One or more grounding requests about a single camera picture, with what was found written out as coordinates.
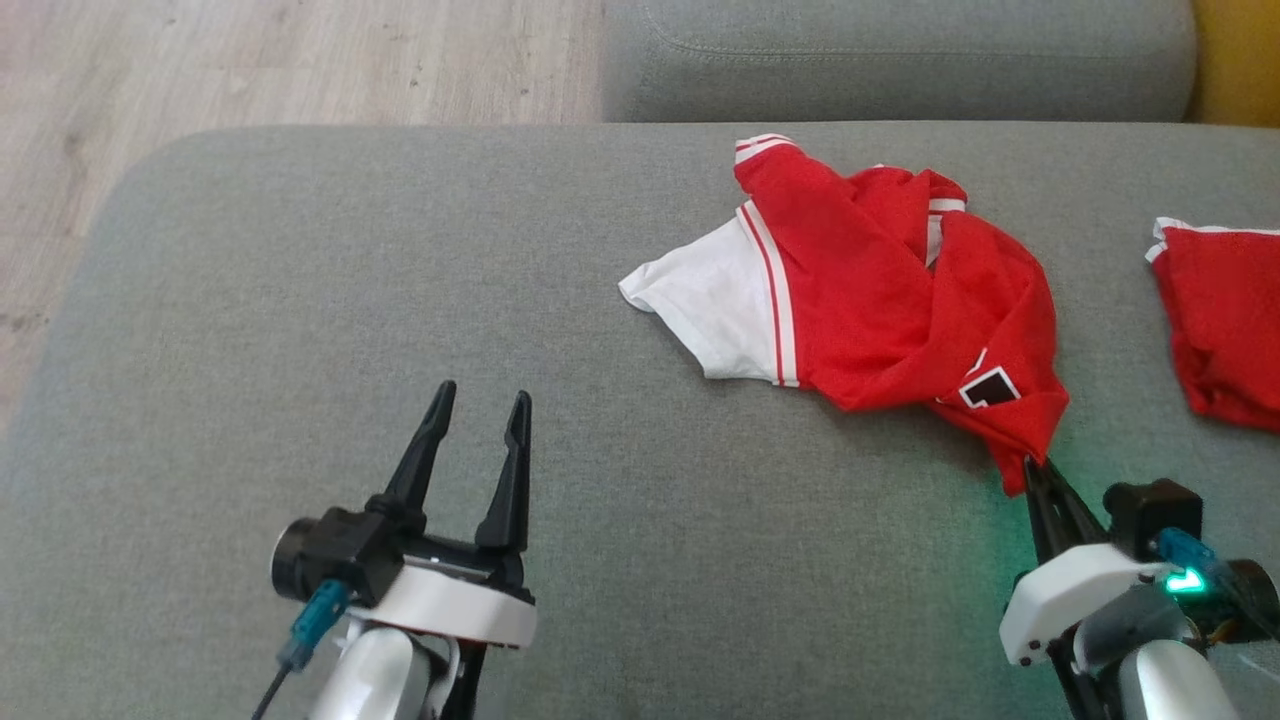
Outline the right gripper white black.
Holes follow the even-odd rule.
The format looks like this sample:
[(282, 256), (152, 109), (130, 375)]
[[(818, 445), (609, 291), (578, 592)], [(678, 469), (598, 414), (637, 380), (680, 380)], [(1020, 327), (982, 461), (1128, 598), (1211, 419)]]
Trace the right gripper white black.
[(1106, 529), (1050, 459), (1038, 464), (1025, 456), (1023, 471), (1039, 566), (1015, 583), (1000, 623), (1000, 642), (1014, 666), (1044, 662), (1051, 641), (1142, 577), (1162, 580), (1175, 571), (1170, 562), (1135, 561), (1108, 544)]

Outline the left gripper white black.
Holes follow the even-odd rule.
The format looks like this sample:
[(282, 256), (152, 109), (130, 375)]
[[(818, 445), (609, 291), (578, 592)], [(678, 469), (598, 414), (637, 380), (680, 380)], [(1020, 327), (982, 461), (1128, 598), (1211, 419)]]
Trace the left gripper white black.
[[(424, 511), (438, 450), (451, 427), (457, 384), (444, 380), (387, 488), (365, 510), (399, 530), (425, 530)], [(475, 544), (435, 536), (412, 539), (404, 565), (380, 603), (349, 615), (419, 635), (526, 648), (538, 629), (536, 601), (525, 587), (532, 465), (532, 398), (520, 391), (506, 428), (506, 460)]]

